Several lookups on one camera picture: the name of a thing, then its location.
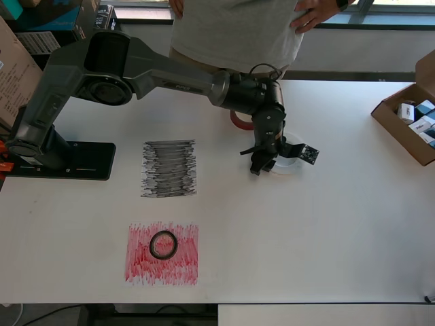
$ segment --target human arm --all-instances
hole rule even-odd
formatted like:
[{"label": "human arm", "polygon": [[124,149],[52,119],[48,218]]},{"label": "human arm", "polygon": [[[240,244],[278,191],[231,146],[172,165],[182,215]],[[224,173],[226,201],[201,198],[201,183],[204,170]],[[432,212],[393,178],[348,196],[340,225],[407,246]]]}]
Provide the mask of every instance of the human arm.
[{"label": "human arm", "polygon": [[[349,5],[356,0],[348,0]],[[296,27],[296,33],[306,33],[316,25],[328,20],[340,12],[336,0],[301,0],[294,8],[295,12],[306,10],[307,13],[294,20],[290,27]]]},{"label": "human arm", "polygon": [[178,18],[183,18],[184,0],[169,0],[169,5]]}]

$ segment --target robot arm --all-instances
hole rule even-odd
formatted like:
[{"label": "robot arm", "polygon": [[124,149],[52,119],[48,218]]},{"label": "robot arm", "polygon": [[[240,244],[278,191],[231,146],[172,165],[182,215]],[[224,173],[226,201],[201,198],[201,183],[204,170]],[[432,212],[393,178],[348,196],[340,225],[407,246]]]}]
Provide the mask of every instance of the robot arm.
[{"label": "robot arm", "polygon": [[[72,151],[53,122],[70,96],[106,105],[143,98],[155,87],[205,95],[211,104],[251,114],[256,144],[251,172],[270,170],[277,155],[290,155],[283,137],[284,107],[279,84],[226,71],[209,74],[153,52],[142,41],[116,32],[100,32],[55,51],[27,107],[20,112],[6,143],[30,164],[60,170]],[[307,162],[314,163],[317,154]],[[292,150],[293,157],[300,156]]]}]

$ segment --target person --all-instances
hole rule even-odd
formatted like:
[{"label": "person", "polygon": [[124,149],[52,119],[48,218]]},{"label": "person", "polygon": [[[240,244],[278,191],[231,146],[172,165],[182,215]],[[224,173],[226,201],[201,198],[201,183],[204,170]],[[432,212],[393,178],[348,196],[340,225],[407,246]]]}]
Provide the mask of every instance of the person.
[{"label": "person", "polygon": [[[303,33],[340,12],[337,0],[169,0],[175,12],[169,57],[210,73],[248,73],[267,63],[281,77]],[[273,69],[259,66],[255,73]]]}]

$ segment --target cardboard box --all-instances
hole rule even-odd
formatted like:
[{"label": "cardboard box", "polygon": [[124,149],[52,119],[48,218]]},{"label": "cardboard box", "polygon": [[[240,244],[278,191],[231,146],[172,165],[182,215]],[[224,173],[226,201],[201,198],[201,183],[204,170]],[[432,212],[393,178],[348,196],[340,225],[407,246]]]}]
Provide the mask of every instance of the cardboard box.
[{"label": "cardboard box", "polygon": [[0,124],[11,128],[42,77],[24,46],[0,18]]},{"label": "cardboard box", "polygon": [[17,19],[22,13],[18,0],[0,0],[0,17],[3,19]]},{"label": "cardboard box", "polygon": [[415,84],[383,100],[372,116],[380,123],[421,165],[435,160],[435,149],[412,131],[395,113],[397,106],[405,101],[435,103],[435,51],[415,65]]},{"label": "cardboard box", "polygon": [[55,49],[90,37],[100,0],[41,0],[26,8],[17,20],[7,23],[32,55],[51,54]]}]

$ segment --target wall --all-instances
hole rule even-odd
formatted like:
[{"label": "wall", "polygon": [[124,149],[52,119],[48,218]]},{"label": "wall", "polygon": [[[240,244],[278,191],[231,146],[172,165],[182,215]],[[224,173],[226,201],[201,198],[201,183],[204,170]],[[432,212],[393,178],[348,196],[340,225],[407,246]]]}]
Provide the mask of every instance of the wall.
[{"label": "wall", "polygon": [[[167,55],[172,26],[123,25],[154,51]],[[315,29],[304,36],[294,70],[411,72],[435,49],[435,31]]]}]

